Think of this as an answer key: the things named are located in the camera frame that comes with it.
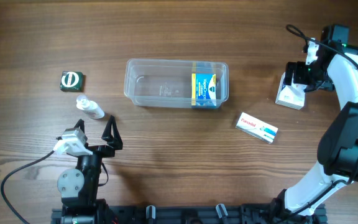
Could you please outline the white medicine box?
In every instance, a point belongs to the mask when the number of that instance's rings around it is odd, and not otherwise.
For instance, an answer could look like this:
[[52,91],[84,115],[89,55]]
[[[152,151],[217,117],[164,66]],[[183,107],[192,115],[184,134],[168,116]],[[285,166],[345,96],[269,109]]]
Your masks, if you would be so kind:
[[277,92],[275,103],[286,106],[296,110],[302,109],[305,105],[306,85],[291,83],[291,85],[284,84],[285,73],[280,79],[280,85]]

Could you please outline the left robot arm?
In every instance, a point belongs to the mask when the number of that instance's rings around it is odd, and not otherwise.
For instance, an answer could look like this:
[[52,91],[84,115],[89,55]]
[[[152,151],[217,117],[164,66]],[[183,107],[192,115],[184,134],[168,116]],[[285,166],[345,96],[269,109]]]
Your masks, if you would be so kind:
[[106,168],[102,160],[114,157],[115,152],[123,147],[113,116],[109,118],[101,139],[106,144],[90,146],[87,143],[82,119],[58,137],[55,150],[77,158],[77,164],[74,169],[63,171],[57,180],[63,206],[61,210],[52,211],[52,224],[119,222],[105,199],[97,198],[98,188],[102,186],[100,173]]

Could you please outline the green Zam-Buk box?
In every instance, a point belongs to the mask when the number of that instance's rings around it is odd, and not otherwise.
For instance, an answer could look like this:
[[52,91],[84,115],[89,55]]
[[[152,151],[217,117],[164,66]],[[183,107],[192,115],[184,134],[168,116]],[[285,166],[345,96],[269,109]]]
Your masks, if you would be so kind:
[[61,91],[81,92],[83,90],[84,75],[82,72],[63,71],[60,81]]

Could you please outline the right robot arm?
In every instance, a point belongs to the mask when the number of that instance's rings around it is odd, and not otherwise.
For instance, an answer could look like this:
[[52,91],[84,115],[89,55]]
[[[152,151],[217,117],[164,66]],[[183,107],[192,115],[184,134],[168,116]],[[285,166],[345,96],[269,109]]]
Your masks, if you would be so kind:
[[270,203],[213,207],[115,206],[114,223],[326,223],[325,200],[358,182],[358,47],[349,28],[326,26],[320,40],[305,39],[304,62],[290,62],[280,87],[300,93],[335,91],[340,113],[318,144],[317,161],[294,186]]

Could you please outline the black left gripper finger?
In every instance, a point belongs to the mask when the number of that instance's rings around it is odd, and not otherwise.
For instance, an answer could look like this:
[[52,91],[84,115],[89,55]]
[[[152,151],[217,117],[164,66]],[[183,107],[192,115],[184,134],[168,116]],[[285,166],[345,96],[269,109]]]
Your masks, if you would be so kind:
[[85,122],[82,119],[79,119],[75,124],[74,128],[79,128],[84,133],[85,132]]
[[101,139],[106,141],[107,145],[112,147],[114,150],[123,149],[123,141],[117,128],[116,119],[113,115],[109,117]]

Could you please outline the white Panadol box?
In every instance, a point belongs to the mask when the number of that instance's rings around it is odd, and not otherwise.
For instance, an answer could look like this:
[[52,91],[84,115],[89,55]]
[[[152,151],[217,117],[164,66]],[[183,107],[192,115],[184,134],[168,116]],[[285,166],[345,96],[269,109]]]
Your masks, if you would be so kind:
[[241,113],[236,128],[271,144],[277,135],[278,128],[271,124],[265,123],[247,113]]

